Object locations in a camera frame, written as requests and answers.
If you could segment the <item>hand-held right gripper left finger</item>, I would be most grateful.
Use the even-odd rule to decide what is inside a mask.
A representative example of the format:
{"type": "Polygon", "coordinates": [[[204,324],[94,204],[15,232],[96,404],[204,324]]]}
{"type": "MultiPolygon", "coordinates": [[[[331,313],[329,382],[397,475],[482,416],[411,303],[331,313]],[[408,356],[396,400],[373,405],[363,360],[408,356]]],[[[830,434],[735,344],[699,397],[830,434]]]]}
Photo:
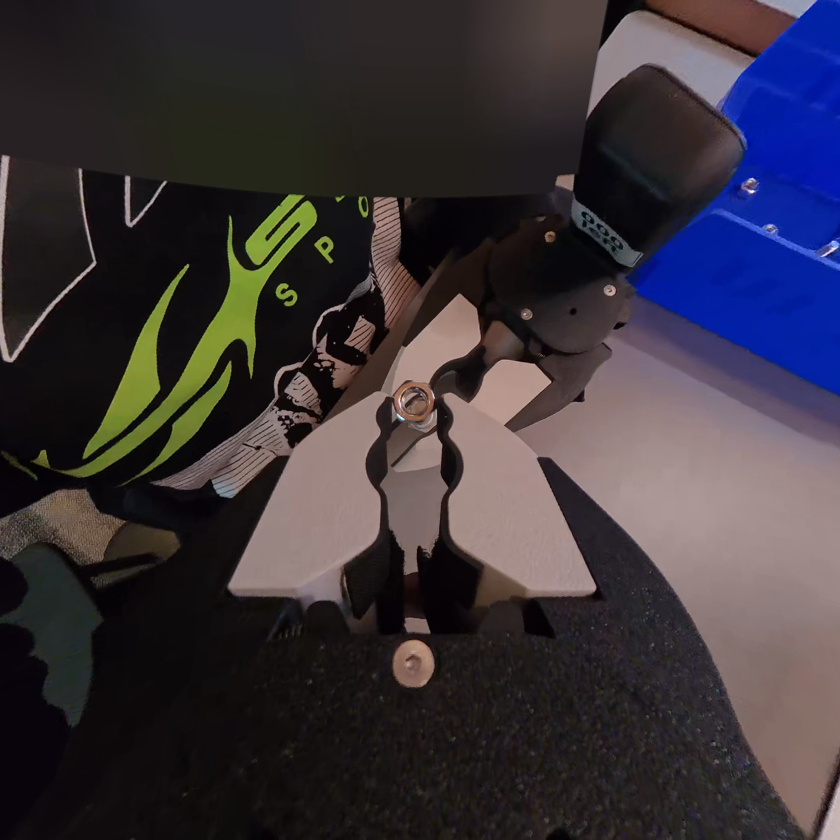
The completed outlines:
{"type": "Polygon", "coordinates": [[[237,596],[279,596],[306,610],[333,602],[364,617],[390,570],[382,482],[393,399],[372,394],[293,451],[230,580],[237,596]]]}

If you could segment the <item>blue divided plastic bin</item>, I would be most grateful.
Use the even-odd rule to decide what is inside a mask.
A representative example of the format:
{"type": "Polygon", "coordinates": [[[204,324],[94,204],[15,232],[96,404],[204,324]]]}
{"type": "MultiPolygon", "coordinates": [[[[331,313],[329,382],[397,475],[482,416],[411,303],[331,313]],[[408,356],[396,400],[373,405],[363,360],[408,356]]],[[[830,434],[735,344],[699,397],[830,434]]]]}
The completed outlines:
{"type": "Polygon", "coordinates": [[[839,393],[839,2],[815,2],[719,109],[747,142],[730,183],[631,275],[640,295],[839,393]],[[750,177],[754,196],[741,196],[750,177]],[[762,231],[773,223],[777,236],[762,231]]]}

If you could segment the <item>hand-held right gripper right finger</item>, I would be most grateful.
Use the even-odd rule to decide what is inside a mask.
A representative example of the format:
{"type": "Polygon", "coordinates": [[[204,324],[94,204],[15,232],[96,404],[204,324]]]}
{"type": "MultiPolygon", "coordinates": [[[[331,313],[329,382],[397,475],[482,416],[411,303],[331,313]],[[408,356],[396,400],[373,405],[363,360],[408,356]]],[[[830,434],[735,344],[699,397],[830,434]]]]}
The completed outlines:
{"type": "Polygon", "coordinates": [[[593,595],[595,581],[530,447],[457,395],[441,397],[437,416],[447,489],[432,594],[467,611],[593,595]]]}

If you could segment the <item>black and white printed trousers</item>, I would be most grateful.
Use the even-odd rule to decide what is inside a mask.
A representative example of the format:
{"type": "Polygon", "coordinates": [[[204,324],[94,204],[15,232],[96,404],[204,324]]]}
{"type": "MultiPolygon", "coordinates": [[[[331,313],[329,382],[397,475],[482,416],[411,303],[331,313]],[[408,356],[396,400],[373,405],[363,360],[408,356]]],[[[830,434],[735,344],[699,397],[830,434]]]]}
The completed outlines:
{"type": "Polygon", "coordinates": [[[157,480],[156,486],[187,491],[211,485],[218,496],[234,497],[325,420],[420,290],[400,257],[403,209],[403,198],[374,199],[369,274],[345,303],[320,314],[309,354],[279,368],[272,404],[194,465],[157,480]]]}

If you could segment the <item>wood-edged grey board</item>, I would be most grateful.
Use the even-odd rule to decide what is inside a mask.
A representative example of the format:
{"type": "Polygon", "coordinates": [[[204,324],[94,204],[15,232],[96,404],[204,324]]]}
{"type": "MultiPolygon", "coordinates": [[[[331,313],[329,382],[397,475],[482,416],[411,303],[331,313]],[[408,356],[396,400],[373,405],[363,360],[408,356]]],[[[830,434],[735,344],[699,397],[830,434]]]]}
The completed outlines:
{"type": "Polygon", "coordinates": [[[812,2],[609,2],[607,37],[595,65],[591,112],[605,93],[642,65],[667,69],[717,105],[757,56],[812,2]]]}

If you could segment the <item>black hoodie with green print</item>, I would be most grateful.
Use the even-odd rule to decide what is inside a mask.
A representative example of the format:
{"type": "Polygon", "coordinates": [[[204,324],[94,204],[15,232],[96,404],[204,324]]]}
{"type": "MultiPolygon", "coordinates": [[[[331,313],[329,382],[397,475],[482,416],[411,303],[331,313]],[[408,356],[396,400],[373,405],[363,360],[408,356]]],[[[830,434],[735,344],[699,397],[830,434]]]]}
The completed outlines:
{"type": "Polygon", "coordinates": [[[272,404],[368,277],[374,199],[2,155],[2,517],[70,488],[196,491],[155,482],[272,404]]]}

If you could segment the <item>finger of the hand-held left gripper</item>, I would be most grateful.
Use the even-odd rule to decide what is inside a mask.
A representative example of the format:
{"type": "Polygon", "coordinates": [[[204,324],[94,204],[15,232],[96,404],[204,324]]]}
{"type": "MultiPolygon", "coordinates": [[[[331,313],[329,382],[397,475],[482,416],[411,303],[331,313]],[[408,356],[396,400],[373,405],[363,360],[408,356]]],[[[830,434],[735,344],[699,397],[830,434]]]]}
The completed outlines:
{"type": "Polygon", "coordinates": [[[392,365],[392,389],[405,382],[431,384],[436,372],[480,342],[476,306],[463,296],[448,305],[405,347],[392,365]]]}
{"type": "Polygon", "coordinates": [[[515,417],[549,384],[540,368],[475,347],[451,362],[454,393],[501,424],[515,417]]]}

